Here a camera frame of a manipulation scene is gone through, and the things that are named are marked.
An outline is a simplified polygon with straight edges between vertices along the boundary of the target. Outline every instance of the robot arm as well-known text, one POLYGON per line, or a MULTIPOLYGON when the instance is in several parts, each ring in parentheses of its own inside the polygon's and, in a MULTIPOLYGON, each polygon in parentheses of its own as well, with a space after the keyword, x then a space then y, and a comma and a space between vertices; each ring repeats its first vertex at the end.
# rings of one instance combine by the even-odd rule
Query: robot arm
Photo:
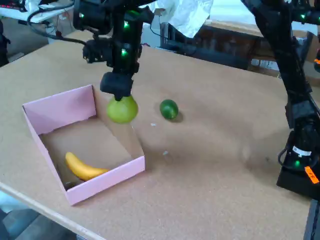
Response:
POLYGON ((128 97, 132 89, 132 76, 138 72, 141 56, 143 23, 151 24, 154 14, 148 7, 153 0, 76 0, 73 25, 79 30, 93 33, 83 48, 88 63, 104 62, 113 68, 104 74, 100 90, 113 94, 115 100, 128 97), (111 38, 99 37, 113 29, 111 38))
POLYGON ((297 21, 319 25, 320 12, 302 1, 300 5, 297 1, 289 4, 283 0, 242 2, 254 15, 256 25, 274 52, 288 95, 285 114, 292 131, 278 156, 282 169, 277 185, 319 200, 320 111, 310 94, 312 89, 296 51, 297 40, 291 24, 297 21))

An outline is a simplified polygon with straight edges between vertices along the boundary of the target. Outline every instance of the floor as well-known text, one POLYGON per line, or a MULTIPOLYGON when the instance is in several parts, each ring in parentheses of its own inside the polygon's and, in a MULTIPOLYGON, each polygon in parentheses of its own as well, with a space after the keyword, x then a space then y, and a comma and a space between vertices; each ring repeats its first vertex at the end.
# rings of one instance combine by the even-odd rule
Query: floor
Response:
MULTIPOLYGON (((17 20, 2 18, 1 21, 4 35, 11 41, 8 46, 9 58, 19 53, 26 55, 48 44, 47 38, 33 33, 28 26, 18 24, 17 20)), ((63 36, 74 31, 68 19, 57 21, 55 18, 52 22, 58 23, 57 29, 63 36)), ((74 233, 31 209, 13 210, 9 214, 0 213, 0 220, 3 219, 4 226, 10 234, 9 240, 76 239, 74 233)))
MULTIPOLYGON (((18 21, 11 18, 1 19, 4 27, 4 35, 11 41, 8 45, 8 57, 18 53, 28 54, 48 44, 48 39, 33 33, 26 25, 18 24, 18 21)), ((64 20, 53 18, 53 24, 65 36, 74 31, 70 26, 69 19, 64 20)), ((45 27, 38 26, 40 29, 45 30, 45 27)))

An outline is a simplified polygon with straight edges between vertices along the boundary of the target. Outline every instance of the box flap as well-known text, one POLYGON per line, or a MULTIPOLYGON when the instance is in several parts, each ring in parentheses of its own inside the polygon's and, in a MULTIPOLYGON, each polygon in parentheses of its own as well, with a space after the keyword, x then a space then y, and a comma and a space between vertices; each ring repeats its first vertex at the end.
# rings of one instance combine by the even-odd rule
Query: box flap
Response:
POLYGON ((38 135, 96 115, 92 85, 25 103, 23 108, 38 135))

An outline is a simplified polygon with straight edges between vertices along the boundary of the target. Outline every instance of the green led light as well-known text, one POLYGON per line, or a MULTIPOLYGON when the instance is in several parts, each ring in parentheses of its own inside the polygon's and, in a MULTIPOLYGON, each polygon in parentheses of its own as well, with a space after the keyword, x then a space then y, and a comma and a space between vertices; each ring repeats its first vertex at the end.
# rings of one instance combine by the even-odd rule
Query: green led light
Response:
POLYGON ((122 57, 125 57, 125 56, 127 56, 128 55, 128 52, 125 50, 125 49, 122 49, 121 50, 121 56, 122 57))
POLYGON ((127 21, 124 21, 124 25, 123 25, 124 29, 127 29, 130 27, 129 23, 127 21))
POLYGON ((294 165, 295 165, 296 167, 299 167, 299 166, 300 166, 300 161, 299 161, 299 160, 295 161, 294 165))

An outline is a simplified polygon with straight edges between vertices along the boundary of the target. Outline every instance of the orange label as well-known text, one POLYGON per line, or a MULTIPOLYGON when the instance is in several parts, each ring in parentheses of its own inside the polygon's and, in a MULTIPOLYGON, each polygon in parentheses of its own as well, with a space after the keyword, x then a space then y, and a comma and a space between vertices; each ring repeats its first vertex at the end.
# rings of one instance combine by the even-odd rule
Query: orange label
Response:
POLYGON ((306 174, 308 174, 309 178, 311 179, 311 181, 313 182, 313 184, 318 184, 320 183, 319 179, 316 177, 314 171, 312 171, 312 169, 309 166, 306 166, 304 168, 306 174))

